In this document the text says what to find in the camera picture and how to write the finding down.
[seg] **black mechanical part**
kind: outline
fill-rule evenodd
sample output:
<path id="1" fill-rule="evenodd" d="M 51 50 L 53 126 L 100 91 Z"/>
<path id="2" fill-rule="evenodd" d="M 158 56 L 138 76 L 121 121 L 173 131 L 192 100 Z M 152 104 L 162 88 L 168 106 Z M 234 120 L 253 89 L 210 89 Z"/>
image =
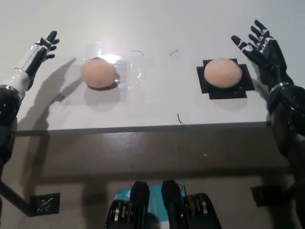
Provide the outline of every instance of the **black mechanical part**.
<path id="1" fill-rule="evenodd" d="M 254 192 L 261 194 L 265 200 L 256 195 L 256 202 L 262 205 L 285 202 L 295 194 L 296 211 L 303 228 L 305 228 L 305 89 L 294 85 L 286 73 L 287 65 L 278 42 L 270 36 L 270 32 L 259 21 L 251 27 L 257 36 L 249 35 L 254 45 L 245 45 L 238 37 L 232 40 L 239 49 L 260 70 L 261 82 L 268 86 L 268 111 L 274 138 L 280 152 L 287 158 L 291 166 L 295 184 L 287 191 L 274 191 L 277 198 L 268 191 L 270 187 L 256 187 Z"/>
<path id="2" fill-rule="evenodd" d="M 171 229 L 221 229 L 210 198 L 205 193 L 182 197 L 174 180 L 162 184 L 162 198 Z"/>
<path id="3" fill-rule="evenodd" d="M 130 199 L 114 200 L 109 208 L 105 229 L 143 229 L 150 191 L 146 182 L 136 181 Z"/>
<path id="4" fill-rule="evenodd" d="M 277 206 L 289 203 L 295 198 L 295 184 L 283 191 L 281 185 L 264 185 L 252 187 L 252 195 L 258 207 Z"/>

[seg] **white table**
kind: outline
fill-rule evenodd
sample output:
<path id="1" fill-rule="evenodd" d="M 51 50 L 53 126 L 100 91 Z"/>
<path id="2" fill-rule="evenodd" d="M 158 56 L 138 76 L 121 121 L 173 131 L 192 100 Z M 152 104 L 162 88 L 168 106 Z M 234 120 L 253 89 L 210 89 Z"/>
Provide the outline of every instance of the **white table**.
<path id="1" fill-rule="evenodd" d="M 61 39 L 56 58 L 41 66 L 23 100 L 18 134 L 264 125 L 266 102 L 257 91 L 246 99 L 210 100 L 196 67 L 237 58 L 257 79 L 230 37 L 247 40 L 258 19 L 278 39 L 288 74 L 304 87 L 304 9 L 303 0 L 2 0 L 1 80 L 41 36 L 57 30 Z M 120 56 L 118 87 L 94 92 L 80 80 L 92 44 L 100 55 Z"/>

